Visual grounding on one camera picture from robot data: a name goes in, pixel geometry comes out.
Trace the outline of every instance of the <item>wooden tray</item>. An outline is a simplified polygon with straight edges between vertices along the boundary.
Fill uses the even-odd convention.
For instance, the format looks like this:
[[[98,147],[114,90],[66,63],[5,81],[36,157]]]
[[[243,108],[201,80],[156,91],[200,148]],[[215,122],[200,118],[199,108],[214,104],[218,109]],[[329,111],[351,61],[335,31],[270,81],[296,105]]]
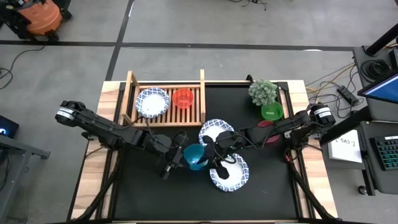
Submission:
[[[134,91],[134,102],[132,105],[132,113],[127,113],[127,104],[129,102],[129,92],[131,89],[131,83],[133,82],[135,88]],[[138,94],[150,87],[162,88],[170,97],[170,106],[165,114],[162,114],[156,118],[148,119],[150,127],[174,127],[174,126],[202,126],[206,120],[206,105],[205,105],[205,70],[200,70],[200,84],[187,85],[140,85],[138,84],[132,71],[127,74],[126,89],[122,103],[122,116],[128,123],[134,123],[136,127],[146,127],[147,124],[145,119],[140,118],[141,115],[136,110],[136,98]],[[191,107],[187,109],[178,108],[173,100],[172,96],[175,91],[180,88],[188,88],[194,95],[193,103]]]

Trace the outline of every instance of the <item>orange vacuum cleaner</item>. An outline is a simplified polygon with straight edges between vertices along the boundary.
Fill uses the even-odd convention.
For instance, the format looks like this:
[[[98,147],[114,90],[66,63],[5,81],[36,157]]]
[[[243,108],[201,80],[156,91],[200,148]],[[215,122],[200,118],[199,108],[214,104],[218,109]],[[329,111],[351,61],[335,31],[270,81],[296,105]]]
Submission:
[[[20,39],[36,41],[41,35],[57,41],[56,30],[72,15],[52,0],[7,0],[0,3],[0,17]]]

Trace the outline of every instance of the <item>red bowl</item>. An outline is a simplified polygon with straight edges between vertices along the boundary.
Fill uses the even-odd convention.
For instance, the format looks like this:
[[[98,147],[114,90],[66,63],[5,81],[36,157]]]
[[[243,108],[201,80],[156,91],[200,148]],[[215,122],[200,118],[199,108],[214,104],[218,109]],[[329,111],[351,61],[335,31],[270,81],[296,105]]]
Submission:
[[[193,103],[193,93],[189,89],[179,89],[173,94],[173,102],[181,109],[189,108]]]
[[[265,127],[268,127],[273,124],[274,124],[273,121],[261,121],[259,124],[257,124],[257,127],[265,128]],[[267,140],[266,144],[276,142],[276,141],[278,141],[278,139],[279,139],[279,135],[273,136]]]

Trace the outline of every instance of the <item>green keyboard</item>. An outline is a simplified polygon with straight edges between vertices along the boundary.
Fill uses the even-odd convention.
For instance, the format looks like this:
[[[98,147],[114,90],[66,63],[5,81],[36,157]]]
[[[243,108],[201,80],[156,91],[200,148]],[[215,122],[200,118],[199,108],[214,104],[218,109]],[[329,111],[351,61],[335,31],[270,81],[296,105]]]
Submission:
[[[398,169],[398,136],[370,139],[383,170]]]

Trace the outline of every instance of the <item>paper plate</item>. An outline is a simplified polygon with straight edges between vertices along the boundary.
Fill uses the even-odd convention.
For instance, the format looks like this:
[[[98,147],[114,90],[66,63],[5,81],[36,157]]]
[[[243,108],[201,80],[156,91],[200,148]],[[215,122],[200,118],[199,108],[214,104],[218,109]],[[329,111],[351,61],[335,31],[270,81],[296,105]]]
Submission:
[[[199,142],[203,146],[206,146],[207,144],[203,142],[204,136],[209,136],[214,141],[216,141],[219,133],[222,133],[224,131],[234,131],[234,129],[231,125],[229,125],[222,119],[211,119],[209,121],[206,121],[206,123],[201,127],[201,130],[199,132]]]
[[[210,177],[213,183],[221,190],[225,192],[233,192],[240,189],[249,180],[249,167],[243,158],[234,153],[232,156],[236,159],[234,164],[229,164],[222,161],[221,164],[228,170],[229,177],[222,179],[218,177],[215,169],[210,169]],[[226,160],[233,161],[231,156],[227,157]]]
[[[137,96],[136,109],[146,118],[166,113],[170,105],[169,95],[161,88],[151,87]]]

